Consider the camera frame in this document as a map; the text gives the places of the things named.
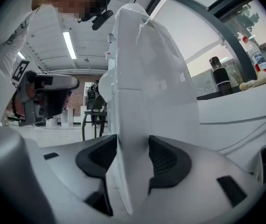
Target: floor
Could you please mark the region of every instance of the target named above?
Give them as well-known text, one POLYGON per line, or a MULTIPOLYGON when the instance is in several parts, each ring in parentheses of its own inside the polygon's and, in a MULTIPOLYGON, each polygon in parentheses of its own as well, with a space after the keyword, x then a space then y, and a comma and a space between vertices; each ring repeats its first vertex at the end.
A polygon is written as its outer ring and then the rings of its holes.
MULTIPOLYGON (((61 126, 55 128, 46 127, 33 127, 25 126, 19 127, 17 123, 9 122, 9 126, 17 130, 25 139, 35 140, 39 147, 51 147, 57 145, 71 144, 74 142, 82 141, 81 126, 74 126, 72 128, 62 128, 61 126)), ((97 135, 100 133, 100 128, 97 128, 97 135)), ((108 134, 108 128, 105 127, 104 134, 108 134)), ((85 127, 86 140, 94 138, 94 128, 91 124, 87 124, 85 127)), ((120 196, 113 170, 110 168, 106 174, 107 188, 111 206, 114 212, 114 218, 122 221, 129 220, 129 213, 123 204, 120 196)))

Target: red bottle cap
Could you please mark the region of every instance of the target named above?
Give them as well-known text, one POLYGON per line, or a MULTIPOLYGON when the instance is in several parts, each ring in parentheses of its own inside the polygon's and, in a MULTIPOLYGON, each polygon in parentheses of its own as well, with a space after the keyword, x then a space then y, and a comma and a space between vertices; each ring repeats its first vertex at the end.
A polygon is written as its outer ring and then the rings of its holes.
POLYGON ((242 40, 243 40, 244 42, 248 42, 248 38, 247 38, 247 36, 244 36, 244 37, 242 38, 242 40))
POLYGON ((257 63, 255 64, 254 67, 255 67, 255 69, 256 69, 257 72, 260 72, 260 68, 259 68, 259 65, 257 63))

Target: chair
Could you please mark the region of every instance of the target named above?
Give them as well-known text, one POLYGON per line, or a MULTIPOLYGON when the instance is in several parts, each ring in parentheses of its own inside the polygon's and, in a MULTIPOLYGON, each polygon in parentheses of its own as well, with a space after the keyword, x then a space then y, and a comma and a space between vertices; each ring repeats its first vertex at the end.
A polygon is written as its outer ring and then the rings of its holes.
POLYGON ((107 116, 107 108, 101 109, 103 105, 106 103, 103 97, 99 94, 95 100, 92 100, 93 105, 91 109, 88 109, 85 111, 85 116, 82 123, 82 138, 83 141, 85 140, 85 125, 87 123, 94 123, 94 137, 96 138, 96 124, 101 124, 100 129, 100 137, 102 136, 104 132, 104 127, 106 123, 106 116, 107 116), (86 121, 88 115, 94 115, 95 119, 94 121, 86 121))

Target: black rubber pad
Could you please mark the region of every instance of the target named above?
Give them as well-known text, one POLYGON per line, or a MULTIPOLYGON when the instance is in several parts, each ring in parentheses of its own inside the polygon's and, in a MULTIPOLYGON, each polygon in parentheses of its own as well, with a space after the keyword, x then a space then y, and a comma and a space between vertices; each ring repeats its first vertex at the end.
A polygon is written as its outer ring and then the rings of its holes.
POLYGON ((100 190, 94 192, 85 202, 110 217, 113 216, 113 210, 108 196, 106 173, 116 156, 116 149, 117 135, 114 134, 81 150, 75 160, 86 175, 102 180, 100 190))
POLYGON ((190 172, 192 161, 183 150, 151 135, 148 139, 154 177, 150 179, 151 189, 172 188, 179 184, 190 172))
POLYGON ((247 197, 247 194, 231 176, 217 178, 217 181, 233 207, 237 206, 247 197))

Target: person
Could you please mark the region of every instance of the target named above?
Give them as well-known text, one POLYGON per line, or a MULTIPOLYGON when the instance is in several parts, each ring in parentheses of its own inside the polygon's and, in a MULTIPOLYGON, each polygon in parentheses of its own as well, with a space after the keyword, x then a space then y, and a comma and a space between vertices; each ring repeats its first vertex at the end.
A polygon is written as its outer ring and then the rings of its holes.
MULTIPOLYGON (((5 76, 11 77, 13 64, 29 33, 29 24, 41 6, 53 6, 58 12, 79 17, 88 14, 98 0, 7 0, 4 6, 8 13, 0 15, 0 69, 5 76)), ((34 84, 27 87, 29 98, 35 96, 34 84)), ((15 97, 15 110, 24 116, 24 105, 15 97)))
MULTIPOLYGON (((89 87, 88 92, 87 92, 87 109, 88 110, 92 109, 92 106, 98 94, 99 94, 99 81, 95 80, 93 85, 89 87)), ((93 126, 95 122, 95 115, 91 115, 91 121, 92 121, 91 125, 93 126)))

